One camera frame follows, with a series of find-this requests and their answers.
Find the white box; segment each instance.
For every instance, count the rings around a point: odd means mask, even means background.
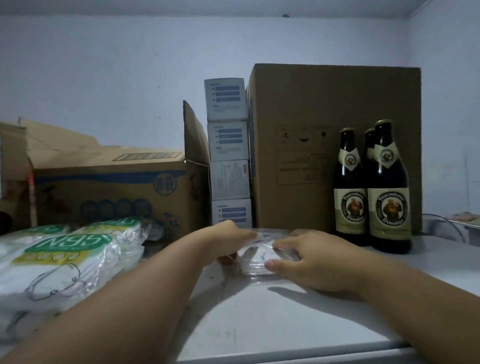
[[[247,119],[243,78],[216,78],[204,83],[208,122]]]
[[[252,201],[240,200],[212,201],[212,224],[232,220],[239,228],[252,228]]]
[[[209,122],[207,132],[212,162],[248,159],[246,121]]]
[[[212,201],[250,198],[248,160],[210,162]]]

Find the human hand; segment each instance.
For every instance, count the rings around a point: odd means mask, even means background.
[[[220,263],[233,263],[236,252],[246,243],[254,240],[257,233],[252,230],[240,229],[231,220],[220,222],[214,226],[200,230],[206,236],[209,262],[220,258]]]
[[[386,259],[322,231],[296,230],[275,242],[273,247],[294,249],[301,260],[270,260],[265,268],[294,283],[321,291],[359,293],[374,262]]]

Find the person's right arm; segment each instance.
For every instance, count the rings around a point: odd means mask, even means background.
[[[351,291],[377,309],[429,363],[480,363],[480,297],[384,255],[320,231],[298,231],[274,244],[299,262],[265,267],[299,285]]]

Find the white wall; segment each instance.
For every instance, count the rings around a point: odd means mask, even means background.
[[[434,0],[410,19],[409,42],[422,68],[423,210],[480,213],[480,1]]]
[[[183,148],[182,100],[255,63],[408,65],[407,22],[374,19],[0,18],[0,119],[102,144]]]

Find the person's left hand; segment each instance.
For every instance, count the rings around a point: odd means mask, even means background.
[[[256,238],[257,233],[252,230],[237,228],[231,220],[220,222],[200,230],[205,237],[209,263],[215,259],[235,254],[242,246]],[[225,258],[222,261],[235,259]]]

